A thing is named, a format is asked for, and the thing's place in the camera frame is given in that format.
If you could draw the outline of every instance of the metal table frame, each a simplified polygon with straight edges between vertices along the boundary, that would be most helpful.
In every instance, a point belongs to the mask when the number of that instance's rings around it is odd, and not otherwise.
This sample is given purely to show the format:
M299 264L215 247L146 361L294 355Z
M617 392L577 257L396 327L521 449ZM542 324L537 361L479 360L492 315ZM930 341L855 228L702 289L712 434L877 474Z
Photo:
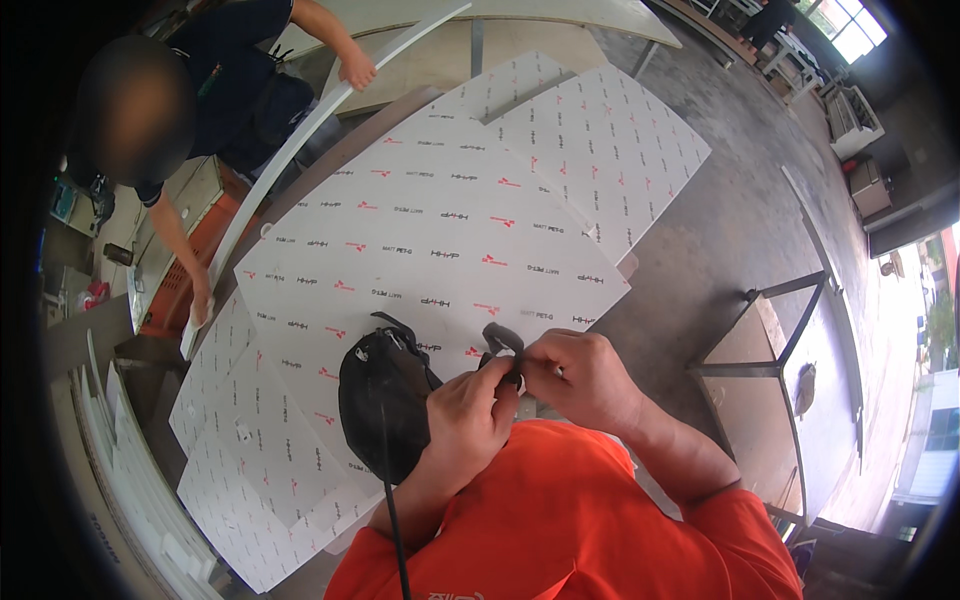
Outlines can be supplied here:
M758 363L725 363L725 364L715 364L715 363L705 363L704 360L709 357L713 351L723 342L726 338L727 333L730 333L730 330L725 333L720 340L717 341L710 349L704 354L704 359L690 365L687 368L687 372L690 373L695 379L698 379L698 383L701 386L701 389L706 393L706 387L703 385L703 377L775 377L780 382L780 391L783 394L783 401L786 403L787 414L790 415L790 431L793 434L793 444L797 452L797 466L798 471L800 472L800 487L801 487L801 499L804 506L804 515L797 516L783 511L781 509L776 510L776 516L780 518L785 518L791 522L798 524L805 523L807 517L809 516L809 510L807 509L806 502L806 479L804 475L804 459L801 454L800 448L800 438L797 434L797 424L792 417L794 415L794 407L792 405L791 394L786 388L786 380L784 379L783 372L784 366L787 361L790 360L790 356L793 354L793 350L797 347L797 343L800 341L801 336L804 334L806 329L806 324L810 321L810 317L813 315L813 311L817 306L817 302L820 299L821 294L823 294L824 289L827 287L828 275L825 271L818 271L816 273L811 273L807 276L798 277L792 281L787 281L781 283L780 285L775 285L768 287L766 289L757 291L752 290L747 293L748 302L746 308L744 308L739 315L737 315L736 320L733 322L733 326L736 326L740 322L740 319L746 315L747 311L750 310L756 301L760 298L771 299L777 296L782 296L783 294L790 294L792 292L799 292L808 287L813 287L813 294L810 296L810 300L806 304L806 308L800 321L797 323L797 327L794 329L793 334L790 336L790 339L787 341L786 346L783 348L783 351L780 353L775 360L758 362ZM719 425L721 433L723 432L723 424L720 422L720 419L717 419L717 425Z

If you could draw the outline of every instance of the black pouch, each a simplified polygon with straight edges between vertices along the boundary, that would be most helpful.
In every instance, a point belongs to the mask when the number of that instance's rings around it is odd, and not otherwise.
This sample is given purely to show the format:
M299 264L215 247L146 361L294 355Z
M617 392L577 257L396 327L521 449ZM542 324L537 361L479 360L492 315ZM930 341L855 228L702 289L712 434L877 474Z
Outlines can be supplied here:
M365 335L344 357L340 419L353 453L381 481L399 484L430 443L426 398L443 382L410 327L383 312L372 315L393 326Z

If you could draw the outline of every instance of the black strap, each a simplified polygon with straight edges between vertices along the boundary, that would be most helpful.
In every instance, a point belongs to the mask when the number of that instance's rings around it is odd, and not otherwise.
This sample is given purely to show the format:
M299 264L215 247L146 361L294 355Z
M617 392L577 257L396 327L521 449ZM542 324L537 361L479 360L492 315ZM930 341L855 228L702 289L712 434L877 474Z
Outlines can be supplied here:
M394 491L390 486L390 447L387 443L387 414L383 408L383 399L380 399L380 418L383 424L383 457L386 477L383 479L383 491L387 494L387 511L390 513L390 526L394 531L394 549L396 550L396 566L400 574L400 591L403 600L411 600L410 581L407 578L407 559L403 556L403 542L400 540L400 526L396 522L396 505Z

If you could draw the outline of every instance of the red logo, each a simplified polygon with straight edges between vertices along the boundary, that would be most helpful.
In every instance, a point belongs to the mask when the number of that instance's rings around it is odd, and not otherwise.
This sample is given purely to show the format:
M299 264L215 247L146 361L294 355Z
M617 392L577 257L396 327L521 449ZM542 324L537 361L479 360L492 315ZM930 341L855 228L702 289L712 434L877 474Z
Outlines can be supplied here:
M496 313L500 312L499 306L490 306L488 304L477 304L477 303L475 303L474 306L477 308L483 308L493 316L496 316Z
M506 266L507 266L507 263L501 262L501 261L499 261L499 260L494 260L493 257L490 256L489 254L487 254L486 256L484 256L483 258L481 258L480 260L481 260L482 262L487 262L487 263L490 263L490 264L492 264L492 265L499 265L499 266L501 266L501 267L506 267Z

